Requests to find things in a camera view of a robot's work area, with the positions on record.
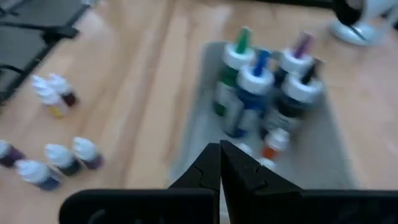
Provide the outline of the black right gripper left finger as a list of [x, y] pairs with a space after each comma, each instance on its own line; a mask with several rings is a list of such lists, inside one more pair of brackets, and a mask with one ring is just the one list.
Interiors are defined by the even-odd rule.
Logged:
[[209, 143], [190, 167], [171, 185], [178, 199], [167, 213], [168, 223], [219, 223], [221, 146]]

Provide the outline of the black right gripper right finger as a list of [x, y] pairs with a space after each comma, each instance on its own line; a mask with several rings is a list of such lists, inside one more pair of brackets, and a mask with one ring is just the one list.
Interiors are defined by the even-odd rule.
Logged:
[[302, 189], [222, 140], [221, 180], [231, 223], [299, 223]]

